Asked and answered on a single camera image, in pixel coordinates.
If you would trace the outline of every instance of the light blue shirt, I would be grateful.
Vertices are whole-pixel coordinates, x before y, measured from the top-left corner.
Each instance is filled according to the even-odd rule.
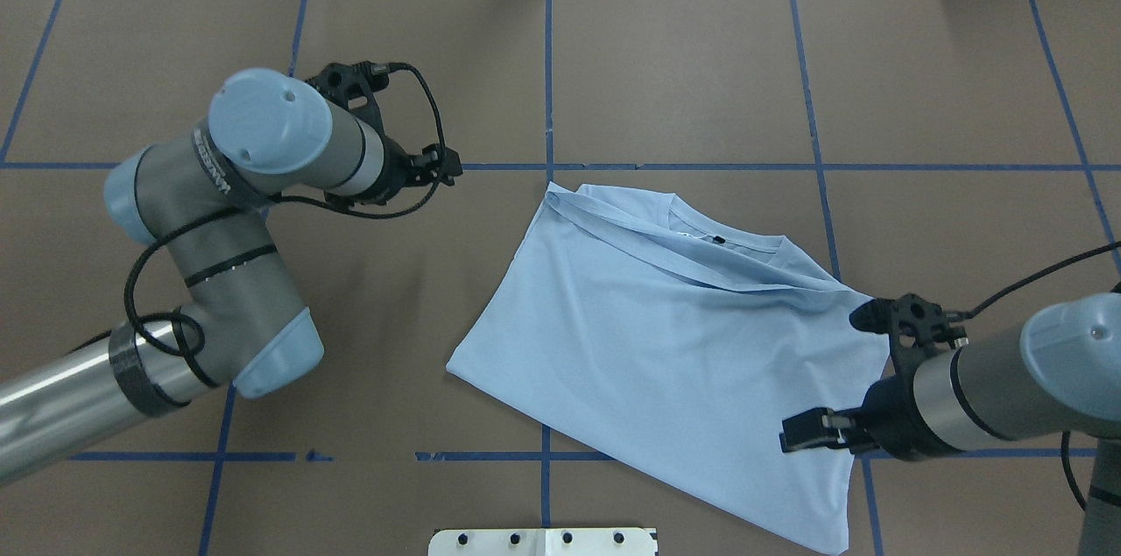
[[[450,372],[620,462],[825,554],[849,547],[852,456],[784,455],[784,418],[860,405],[868,300],[785,237],[676,194],[549,185]]]

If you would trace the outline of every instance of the white bracket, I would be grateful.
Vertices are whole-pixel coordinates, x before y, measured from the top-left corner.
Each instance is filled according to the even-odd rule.
[[[439,530],[428,556],[658,556],[658,531],[647,528]]]

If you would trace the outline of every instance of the folded t-shirt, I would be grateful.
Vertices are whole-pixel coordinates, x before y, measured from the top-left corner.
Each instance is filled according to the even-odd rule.
[[[676,194],[549,185],[447,369],[620,462],[825,554],[849,546],[852,456],[782,454],[784,418],[860,405],[883,336],[868,300],[785,237]]]

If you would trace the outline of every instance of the robotic arm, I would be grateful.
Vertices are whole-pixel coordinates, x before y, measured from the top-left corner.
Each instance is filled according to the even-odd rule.
[[[408,156],[388,137],[373,94],[389,74],[415,74],[432,102],[439,142]],[[444,146],[428,85],[407,64],[331,64],[299,82],[244,70],[214,94],[188,136],[148,146],[105,182],[113,220],[148,245],[129,276],[129,321],[63,359],[0,384],[0,484],[31,473],[147,418],[233,383],[257,398],[307,373],[323,344],[265,226],[261,210],[312,202],[363,217],[413,212],[462,174]],[[280,197],[306,185],[325,202]],[[413,208],[385,205],[401,188],[428,186]],[[132,287],[145,261],[168,245],[192,302],[136,315]]]
[[[1078,553],[1121,554],[1121,294],[1054,305],[969,345],[958,323],[976,313],[947,313],[914,294],[867,302],[849,321],[889,336],[896,374],[873,383],[860,407],[782,420],[784,453],[882,448],[914,462],[1085,432],[1100,442]]]

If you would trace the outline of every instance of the light blue joint cap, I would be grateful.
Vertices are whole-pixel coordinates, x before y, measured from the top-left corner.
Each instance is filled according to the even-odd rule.
[[[140,158],[143,158],[148,149],[151,149],[151,146],[145,146],[135,156],[109,172],[102,189],[109,216],[117,225],[124,229],[124,233],[131,240],[143,245],[156,242],[156,237],[152,237],[148,225],[145,225],[140,217],[140,206],[137,205],[137,168],[140,168]]]
[[[233,380],[244,398],[260,398],[312,371],[323,359],[323,342],[304,308]]]
[[[1094,294],[1031,316],[1020,332],[1023,363],[1063,405],[1121,420],[1121,294]]]
[[[223,156],[243,169],[289,174],[315,161],[331,140],[331,109],[305,82],[276,70],[233,74],[214,94],[210,132]]]

